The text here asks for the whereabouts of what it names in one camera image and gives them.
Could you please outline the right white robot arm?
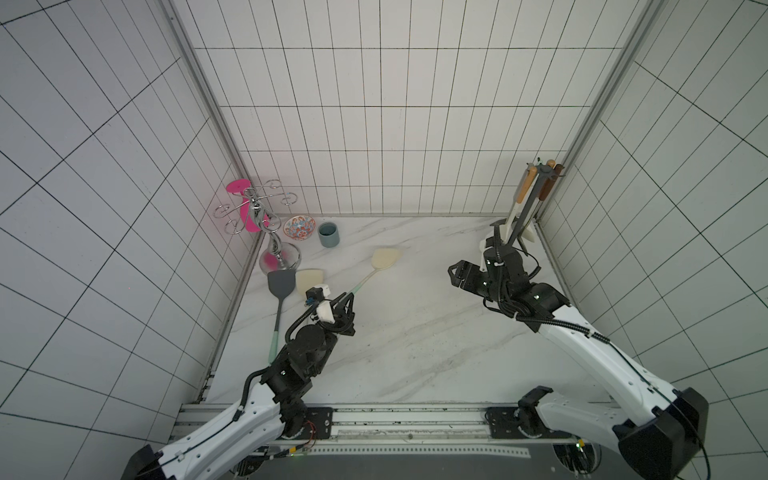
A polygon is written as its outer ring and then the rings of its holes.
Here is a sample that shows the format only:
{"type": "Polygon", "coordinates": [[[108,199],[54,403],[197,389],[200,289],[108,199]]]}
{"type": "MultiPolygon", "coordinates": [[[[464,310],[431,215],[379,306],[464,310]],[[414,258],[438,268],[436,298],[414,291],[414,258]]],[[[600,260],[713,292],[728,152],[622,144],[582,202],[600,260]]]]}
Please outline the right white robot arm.
{"type": "Polygon", "coordinates": [[[644,479],[676,478],[694,456],[706,452],[708,401],[629,358],[559,290],[535,282],[522,256],[512,244],[489,237],[481,264],[461,260],[448,275],[453,286],[479,296],[486,309],[525,324],[559,347],[616,405],[569,400],[551,387],[537,386],[518,401],[514,425],[530,439],[560,431],[607,447],[644,479]]]}

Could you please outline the cream slotted turner green handle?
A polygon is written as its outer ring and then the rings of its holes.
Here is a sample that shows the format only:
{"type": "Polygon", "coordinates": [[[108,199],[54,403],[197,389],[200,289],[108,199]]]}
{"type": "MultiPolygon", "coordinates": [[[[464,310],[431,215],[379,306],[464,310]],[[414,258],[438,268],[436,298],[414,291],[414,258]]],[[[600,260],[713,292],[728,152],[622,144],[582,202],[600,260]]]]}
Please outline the cream slotted turner green handle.
{"type": "Polygon", "coordinates": [[[401,250],[398,248],[376,249],[371,258],[372,271],[351,289],[351,293],[356,294],[375,274],[394,266],[400,257],[401,250]]]}

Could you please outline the grey spatula green handle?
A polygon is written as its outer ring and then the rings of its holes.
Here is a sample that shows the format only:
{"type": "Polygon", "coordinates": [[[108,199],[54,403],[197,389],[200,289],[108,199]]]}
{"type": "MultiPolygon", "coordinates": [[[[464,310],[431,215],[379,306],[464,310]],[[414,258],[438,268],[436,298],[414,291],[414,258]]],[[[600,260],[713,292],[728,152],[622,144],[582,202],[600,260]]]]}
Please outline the grey spatula green handle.
{"type": "Polygon", "coordinates": [[[270,293],[277,299],[278,302],[268,357],[268,362],[272,363],[278,353],[278,337],[280,332],[283,303],[295,289],[296,271],[276,270],[269,272],[267,275],[267,281],[270,293]]]}

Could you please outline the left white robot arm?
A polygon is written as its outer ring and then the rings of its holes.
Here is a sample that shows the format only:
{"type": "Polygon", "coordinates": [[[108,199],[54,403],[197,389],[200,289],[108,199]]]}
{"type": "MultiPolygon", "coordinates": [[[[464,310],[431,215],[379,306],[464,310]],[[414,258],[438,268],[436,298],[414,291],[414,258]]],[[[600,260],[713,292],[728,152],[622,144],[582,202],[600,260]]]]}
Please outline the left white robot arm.
{"type": "Polygon", "coordinates": [[[324,369],[340,335],[352,336],[354,299],[345,292],[316,299],[286,331],[270,365],[249,374],[241,396],[212,420],[155,451],[146,445],[128,460],[123,479],[217,479],[237,463],[306,422],[302,397],[324,369]]]}

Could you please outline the cream spatula green handle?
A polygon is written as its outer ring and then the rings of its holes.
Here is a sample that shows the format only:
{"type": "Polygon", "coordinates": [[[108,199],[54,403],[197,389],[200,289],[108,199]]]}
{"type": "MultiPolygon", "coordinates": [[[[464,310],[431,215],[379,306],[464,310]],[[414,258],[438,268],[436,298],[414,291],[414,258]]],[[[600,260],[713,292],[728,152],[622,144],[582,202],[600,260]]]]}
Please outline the cream spatula green handle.
{"type": "Polygon", "coordinates": [[[306,297],[306,291],[324,284],[324,272],[321,269],[304,269],[296,272],[296,292],[301,298],[306,297]]]}

